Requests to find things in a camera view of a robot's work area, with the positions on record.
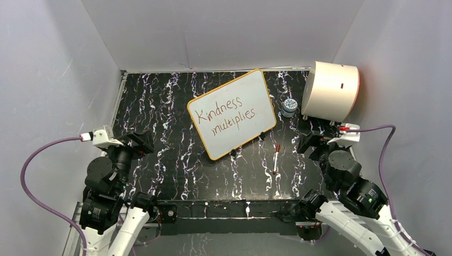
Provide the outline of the yellow framed whiteboard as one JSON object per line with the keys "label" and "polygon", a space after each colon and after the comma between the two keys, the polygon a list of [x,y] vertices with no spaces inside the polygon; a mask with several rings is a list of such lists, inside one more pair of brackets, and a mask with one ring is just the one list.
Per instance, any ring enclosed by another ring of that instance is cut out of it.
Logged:
{"label": "yellow framed whiteboard", "polygon": [[276,126],[264,72],[252,70],[199,97],[187,110],[213,161]]}

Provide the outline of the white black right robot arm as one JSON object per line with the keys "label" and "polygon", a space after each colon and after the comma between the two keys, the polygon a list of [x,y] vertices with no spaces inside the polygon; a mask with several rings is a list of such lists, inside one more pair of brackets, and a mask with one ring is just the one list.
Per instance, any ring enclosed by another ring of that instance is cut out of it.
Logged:
{"label": "white black right robot arm", "polygon": [[302,154],[314,147],[309,158],[319,163],[327,190],[338,193],[339,202],[365,225],[314,189],[299,202],[301,216],[329,225],[366,255],[435,255],[407,234],[394,214],[386,189],[360,175],[362,166],[349,152],[358,140],[359,131],[349,125],[341,127],[340,136],[332,139],[312,131],[301,139],[297,152]]}

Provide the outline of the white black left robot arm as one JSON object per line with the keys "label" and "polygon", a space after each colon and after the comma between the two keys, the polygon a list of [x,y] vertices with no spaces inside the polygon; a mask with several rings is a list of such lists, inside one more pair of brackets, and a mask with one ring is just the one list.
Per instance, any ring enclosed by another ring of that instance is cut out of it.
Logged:
{"label": "white black left robot arm", "polygon": [[81,134],[80,139],[106,153],[87,167],[79,218],[83,232],[80,254],[128,255],[144,224],[160,215],[153,195],[136,193],[130,202],[122,197],[132,162],[155,151],[152,131],[115,137],[106,125]]}

